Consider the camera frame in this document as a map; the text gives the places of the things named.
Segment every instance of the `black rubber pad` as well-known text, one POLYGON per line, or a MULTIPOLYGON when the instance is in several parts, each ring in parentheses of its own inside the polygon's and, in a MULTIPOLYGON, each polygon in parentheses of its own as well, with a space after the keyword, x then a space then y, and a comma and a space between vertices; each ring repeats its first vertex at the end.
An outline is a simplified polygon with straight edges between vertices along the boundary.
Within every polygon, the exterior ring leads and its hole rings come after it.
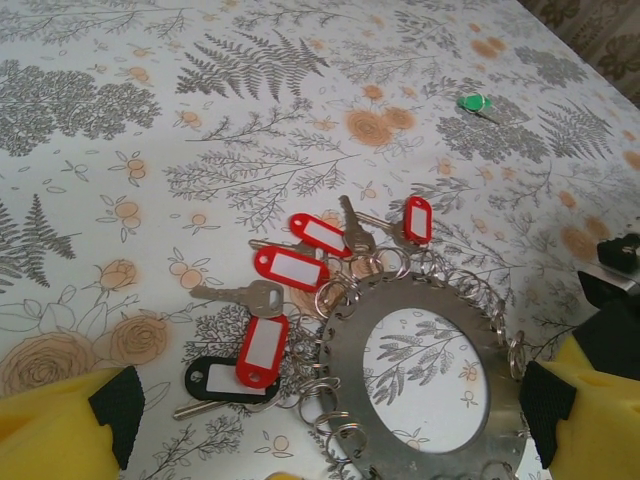
POLYGON ((100 425, 113 432, 113 455, 122 470, 127 468, 144 411, 144 392, 134 367, 127 367, 89 397, 100 425))
POLYGON ((608 303, 573 336, 595 370, 640 380, 640 296, 608 303))
POLYGON ((537 362, 529 362, 522 380, 520 405, 540 455, 542 468, 549 468, 556 450, 556 425, 567 420, 576 398, 576 388, 556 377, 537 362))

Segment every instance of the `key tag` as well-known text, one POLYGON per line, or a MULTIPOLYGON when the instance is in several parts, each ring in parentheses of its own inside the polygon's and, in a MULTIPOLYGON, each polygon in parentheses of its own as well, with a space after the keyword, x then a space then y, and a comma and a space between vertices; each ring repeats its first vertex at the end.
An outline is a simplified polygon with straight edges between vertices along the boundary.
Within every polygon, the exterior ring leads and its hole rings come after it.
POLYGON ((293 215, 289 219, 289 228, 296 237, 313 247, 336 257, 351 256, 351 250, 344 244, 344 232, 308 213, 293 215))
POLYGON ((280 377, 266 388, 247 387, 236 376, 236 364, 236 358, 197 358, 187 367, 184 386, 197 400, 256 404, 275 397, 280 377))
POLYGON ((418 245, 431 241, 433 210, 421 197, 409 197, 404 213, 404 236, 418 245))
POLYGON ((475 95, 468 95, 466 97, 460 97, 456 102, 460 108, 463 108, 472 113, 478 113, 481 110, 491 108, 492 102, 489 98, 476 93, 475 95))
POLYGON ((273 384, 278 378, 288 333, 289 321, 284 315, 271 319, 251 317, 236 363, 238 380, 251 388, 273 384))
POLYGON ((253 259, 256 271, 265 278, 314 293, 329 281, 329 269, 320 260, 280 247, 263 247, 253 259))

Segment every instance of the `black plastic piece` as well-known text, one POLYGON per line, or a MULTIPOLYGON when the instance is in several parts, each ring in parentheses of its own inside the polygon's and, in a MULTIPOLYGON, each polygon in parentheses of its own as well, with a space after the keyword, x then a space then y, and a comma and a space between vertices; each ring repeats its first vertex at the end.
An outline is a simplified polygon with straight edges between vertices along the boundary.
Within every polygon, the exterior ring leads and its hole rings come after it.
POLYGON ((640 247, 640 235, 630 233, 622 238, 598 244, 598 260, 603 265, 623 273, 633 273, 640 267, 636 248, 640 247))
POLYGON ((529 362, 522 379, 520 405, 540 455, 542 468, 549 468, 558 449, 556 425, 567 420, 576 388, 556 377, 537 362, 529 362))
POLYGON ((595 370, 640 380, 640 296, 608 303, 573 336, 595 370))
POLYGON ((230 368, 230 375, 235 376, 235 365, 237 361, 237 358, 211 356, 195 359, 184 374, 184 386, 187 388, 187 392, 197 400, 253 404, 268 402, 278 393, 280 389, 280 377, 265 389, 264 395, 207 390, 207 379, 209 378, 209 367, 211 367, 211 365, 227 365, 230 368))
POLYGON ((134 367, 127 367, 89 397, 100 425, 113 432, 113 455, 122 470, 127 468, 144 412, 144 392, 134 367))

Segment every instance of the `white label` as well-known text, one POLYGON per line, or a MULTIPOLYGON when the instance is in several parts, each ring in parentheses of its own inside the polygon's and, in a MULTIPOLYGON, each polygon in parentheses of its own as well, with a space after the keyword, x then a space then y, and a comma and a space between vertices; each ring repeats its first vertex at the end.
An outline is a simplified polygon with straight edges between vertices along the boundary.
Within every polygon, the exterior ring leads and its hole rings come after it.
POLYGON ((336 250, 344 250, 344 240, 342 234, 333 232, 323 225, 319 225, 315 222, 308 222, 304 229, 305 235, 315 238, 319 242, 329 245, 336 250))
POLYGON ((427 211, 419 207, 411 207, 411 232, 419 237, 427 236, 427 211))
POLYGON ((276 253, 271 265, 271 273, 290 278, 305 285, 315 286, 320 276, 320 266, 312 265, 297 258, 276 253))
POLYGON ((235 365, 214 363, 209 367, 207 391, 219 393, 241 393, 243 395, 265 395, 264 388, 251 388, 240 383, 235 365))
POLYGON ((251 337, 246 362, 256 367, 271 369, 276 355, 282 324, 266 318, 259 318, 251 337))

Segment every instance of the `floral tablecloth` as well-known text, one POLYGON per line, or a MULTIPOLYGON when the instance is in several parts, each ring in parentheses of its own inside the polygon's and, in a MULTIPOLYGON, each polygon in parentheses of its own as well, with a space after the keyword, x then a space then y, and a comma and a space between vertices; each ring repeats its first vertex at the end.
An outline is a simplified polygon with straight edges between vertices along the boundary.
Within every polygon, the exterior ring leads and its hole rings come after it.
MULTIPOLYGON (((247 241, 294 242, 292 213, 429 199, 434 248, 502 293, 535 358, 593 312, 576 267, 637 215, 638 111, 515 0, 4 0, 0 44, 1 393, 138 366, 128 480, 337 478, 295 410, 171 418, 184 363, 236 354, 248 318, 189 289, 247 285, 247 241), (475 92, 500 125, 456 107, 475 92)), ((432 317, 385 319, 365 374, 398 438, 443 451, 486 392, 432 317), (403 415, 418 401, 459 421, 403 415)), ((282 375, 291 394, 288 354, 282 375)), ((534 449, 519 476, 549 478, 534 449)))

